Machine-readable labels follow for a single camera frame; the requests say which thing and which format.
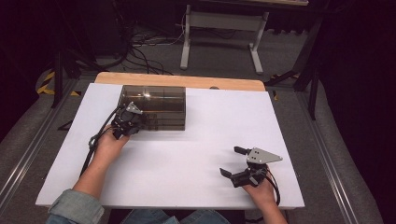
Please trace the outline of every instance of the dark floor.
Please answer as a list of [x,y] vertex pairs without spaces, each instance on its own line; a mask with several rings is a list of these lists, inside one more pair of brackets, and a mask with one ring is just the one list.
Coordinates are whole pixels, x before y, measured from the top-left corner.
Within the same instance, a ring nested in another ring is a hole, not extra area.
[[[248,52],[248,40],[253,37],[253,33],[236,32],[231,39],[224,40],[205,32],[195,33],[191,38],[189,68],[186,71],[179,69],[181,42],[139,49],[148,59],[162,63],[167,71],[175,75],[266,81],[271,75],[283,74],[292,68],[306,34],[272,35],[271,31],[265,32],[259,47],[264,69],[263,76],[256,75]],[[112,59],[98,61],[105,63]],[[145,73],[145,70],[144,67],[128,62],[110,69],[110,71],[133,73]],[[48,209],[35,206],[35,199],[67,135],[67,131],[58,131],[57,128],[73,119],[84,91],[88,84],[94,81],[94,76],[93,72],[84,72],[74,87],[74,91],[82,91],[82,95],[67,97],[56,120],[50,125],[44,143],[39,146],[33,163],[27,167],[29,169],[21,183],[15,184],[17,188],[9,203],[3,203],[5,209],[0,213],[0,223],[45,222]],[[305,208],[285,212],[289,223],[382,223],[375,200],[350,158],[333,121],[324,90],[319,87],[317,120],[312,121],[306,115],[304,99],[307,92],[292,91],[288,88],[292,82],[293,80],[286,80],[283,84],[285,88],[267,88],[271,93],[276,90],[277,100],[272,98],[274,109],[305,202]],[[18,164],[43,120],[51,111],[52,98],[52,95],[40,94],[40,99],[25,113],[1,143],[0,184],[2,186],[6,185],[13,168]],[[319,140],[315,133],[316,128],[320,133]],[[326,155],[323,156],[323,146],[325,154],[331,159],[330,165],[323,159],[326,158]],[[336,173],[329,172],[329,166],[335,167]],[[341,185],[339,183],[334,185],[334,179],[339,180]],[[346,201],[340,201],[338,195],[340,191],[337,191],[340,188],[337,186],[341,186],[344,190],[352,213],[345,211],[343,203]],[[108,211],[107,209],[102,223],[106,223]],[[259,216],[257,211],[246,211],[246,215],[253,218]]]

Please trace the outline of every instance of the white table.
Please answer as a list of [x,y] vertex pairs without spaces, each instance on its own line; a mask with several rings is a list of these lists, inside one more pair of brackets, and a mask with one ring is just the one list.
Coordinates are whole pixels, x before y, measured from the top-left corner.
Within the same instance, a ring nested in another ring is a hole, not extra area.
[[[117,106],[121,85],[91,84],[36,204],[49,206],[78,180],[88,141]],[[110,167],[101,203],[114,208],[253,209],[219,168],[247,168],[233,147],[260,147],[283,158],[270,163],[280,208],[303,207],[289,153],[266,91],[186,89],[186,131],[141,131]]]

